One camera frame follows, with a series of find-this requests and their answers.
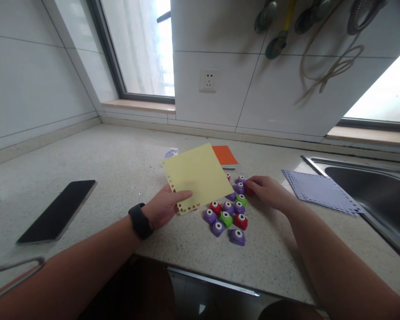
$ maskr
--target wooden window ledge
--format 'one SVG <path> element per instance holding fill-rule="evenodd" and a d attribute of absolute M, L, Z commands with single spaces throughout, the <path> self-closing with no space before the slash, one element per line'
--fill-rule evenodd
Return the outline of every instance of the wooden window ledge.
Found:
<path fill-rule="evenodd" d="M 371 144 L 386 144 L 400 146 L 400 132 L 370 130 L 349 127 L 334 127 L 326 138 L 355 141 Z"/>
<path fill-rule="evenodd" d="M 113 100 L 103 102 L 103 107 L 135 109 L 140 111 L 162 112 L 167 114 L 175 114 L 174 104 L 162 104 L 157 102 L 146 102 L 136 100 Z"/>

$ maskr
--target yellow paper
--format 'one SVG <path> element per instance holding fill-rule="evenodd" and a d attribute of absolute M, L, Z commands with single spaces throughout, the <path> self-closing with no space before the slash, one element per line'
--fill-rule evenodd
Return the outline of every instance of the yellow paper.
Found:
<path fill-rule="evenodd" d="M 191 198 L 178 203 L 181 214 L 234 192 L 210 143 L 161 163 L 173 192 L 192 191 Z"/>

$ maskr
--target countertop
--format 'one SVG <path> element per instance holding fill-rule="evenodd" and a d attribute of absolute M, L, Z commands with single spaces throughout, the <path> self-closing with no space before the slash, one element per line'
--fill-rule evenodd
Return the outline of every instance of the countertop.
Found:
<path fill-rule="evenodd" d="M 240 174 L 268 175 L 291 192 L 281 169 L 314 173 L 301 155 L 400 168 L 385 161 L 100 124 L 0 164 L 0 264 L 36 254 L 51 257 L 109 226 L 167 183 L 159 162 L 170 148 L 182 153 L 207 142 L 227 144 L 239 161 L 237 170 L 229 171 L 232 181 Z M 98 184 L 59 241 L 15 245 L 69 182 L 90 179 Z M 400 257 L 366 221 L 307 205 L 400 295 Z M 216 238 L 210 232 L 202 219 L 204 210 L 175 216 L 136 253 L 260 292 L 318 304 L 283 214 L 250 200 L 246 246 L 240 247 L 225 235 Z M 0 273 L 0 287 L 29 267 Z"/>

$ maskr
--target person's left hand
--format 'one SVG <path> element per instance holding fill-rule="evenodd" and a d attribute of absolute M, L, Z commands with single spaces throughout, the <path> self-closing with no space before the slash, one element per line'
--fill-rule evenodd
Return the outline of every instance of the person's left hand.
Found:
<path fill-rule="evenodd" d="M 156 230 L 167 224 L 178 212 L 176 203 L 191 196 L 191 191 L 184 190 L 173 193 L 170 186 L 165 185 L 150 202 L 142 207 L 142 212 L 150 222 L 150 228 Z"/>

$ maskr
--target stainless steel sink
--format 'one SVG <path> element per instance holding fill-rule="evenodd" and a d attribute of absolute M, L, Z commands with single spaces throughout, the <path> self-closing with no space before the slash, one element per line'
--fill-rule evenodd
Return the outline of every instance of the stainless steel sink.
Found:
<path fill-rule="evenodd" d="M 331 177 L 365 213 L 362 217 L 400 254 L 400 170 L 325 158 L 302 158 Z"/>

